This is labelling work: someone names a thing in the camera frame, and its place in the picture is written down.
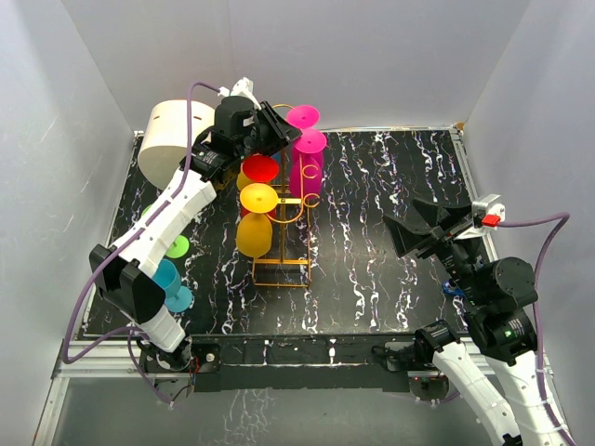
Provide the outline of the red wine glass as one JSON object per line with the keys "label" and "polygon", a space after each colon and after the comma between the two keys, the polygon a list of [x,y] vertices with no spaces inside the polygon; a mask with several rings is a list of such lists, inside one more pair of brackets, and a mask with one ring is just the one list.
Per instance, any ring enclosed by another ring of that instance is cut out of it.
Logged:
{"label": "red wine glass", "polygon": [[278,164],[271,157],[251,155],[243,162],[241,171],[254,181],[240,191],[241,217],[250,213],[275,217],[279,197],[270,183],[279,173]]}

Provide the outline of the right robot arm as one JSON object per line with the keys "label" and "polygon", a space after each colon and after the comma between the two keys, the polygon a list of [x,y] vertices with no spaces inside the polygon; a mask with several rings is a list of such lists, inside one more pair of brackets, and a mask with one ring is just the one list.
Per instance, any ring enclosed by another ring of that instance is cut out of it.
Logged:
{"label": "right robot arm", "polygon": [[489,261],[480,253],[483,237],[509,226],[500,196],[457,206],[416,199],[413,206],[421,226],[383,217],[396,254],[440,261],[449,275],[443,290],[470,304],[464,315],[468,333],[500,386],[494,387],[444,320],[416,330],[407,347],[374,347],[374,357],[393,371],[443,373],[495,445],[574,444],[546,380],[539,317],[525,312],[537,303],[540,267],[514,256]]}

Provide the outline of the orange wine glass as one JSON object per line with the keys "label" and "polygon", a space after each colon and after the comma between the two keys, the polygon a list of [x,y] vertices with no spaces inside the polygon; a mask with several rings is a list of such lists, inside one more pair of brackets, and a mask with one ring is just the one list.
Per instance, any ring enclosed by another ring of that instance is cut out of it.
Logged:
{"label": "orange wine glass", "polygon": [[241,190],[240,203],[246,213],[237,228],[237,248],[248,257],[265,256],[271,250],[270,212],[278,204],[277,192],[267,184],[252,183]]}
{"label": "orange wine glass", "polygon": [[249,186],[250,184],[253,184],[254,181],[247,176],[243,171],[241,171],[236,179],[236,185],[238,188],[238,191],[242,191],[245,187]]}

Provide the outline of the green wine glass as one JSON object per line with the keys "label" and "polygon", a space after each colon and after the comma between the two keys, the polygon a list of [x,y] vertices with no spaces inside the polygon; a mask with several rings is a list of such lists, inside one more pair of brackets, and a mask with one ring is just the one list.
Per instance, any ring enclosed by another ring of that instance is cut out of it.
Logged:
{"label": "green wine glass", "polygon": [[169,245],[165,251],[165,258],[178,259],[188,254],[190,250],[190,240],[188,237],[180,234]]}

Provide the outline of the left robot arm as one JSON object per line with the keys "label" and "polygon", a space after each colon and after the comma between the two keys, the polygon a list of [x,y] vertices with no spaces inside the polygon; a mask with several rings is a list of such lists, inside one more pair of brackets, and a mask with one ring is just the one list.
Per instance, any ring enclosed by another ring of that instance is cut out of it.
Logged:
{"label": "left robot arm", "polygon": [[111,246],[98,244],[91,251],[99,295],[147,336],[152,355],[169,369],[188,367],[192,339],[166,308],[165,290],[153,280],[165,252],[238,176],[247,156],[273,155],[301,134],[266,101],[223,98],[214,123],[190,137],[184,160],[148,213]]}

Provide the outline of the magenta wine glass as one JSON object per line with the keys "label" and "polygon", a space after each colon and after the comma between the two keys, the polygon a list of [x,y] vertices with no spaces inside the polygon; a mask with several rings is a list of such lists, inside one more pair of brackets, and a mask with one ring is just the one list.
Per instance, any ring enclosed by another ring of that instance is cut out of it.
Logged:
{"label": "magenta wine glass", "polygon": [[315,127],[320,121],[319,110],[311,105],[303,104],[292,108],[286,115],[286,121],[299,129]]}
{"label": "magenta wine glass", "polygon": [[294,143],[289,180],[289,190],[294,197],[321,192],[326,144],[326,136],[314,128],[304,129]]}

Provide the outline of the magenta wine glass front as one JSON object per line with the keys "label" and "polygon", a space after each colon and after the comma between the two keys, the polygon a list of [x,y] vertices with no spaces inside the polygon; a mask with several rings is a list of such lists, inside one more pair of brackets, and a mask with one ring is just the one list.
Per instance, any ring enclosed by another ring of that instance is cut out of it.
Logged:
{"label": "magenta wine glass front", "polygon": [[289,190],[294,197],[321,192],[326,144],[326,136],[314,128],[304,129],[294,143],[289,180]]}

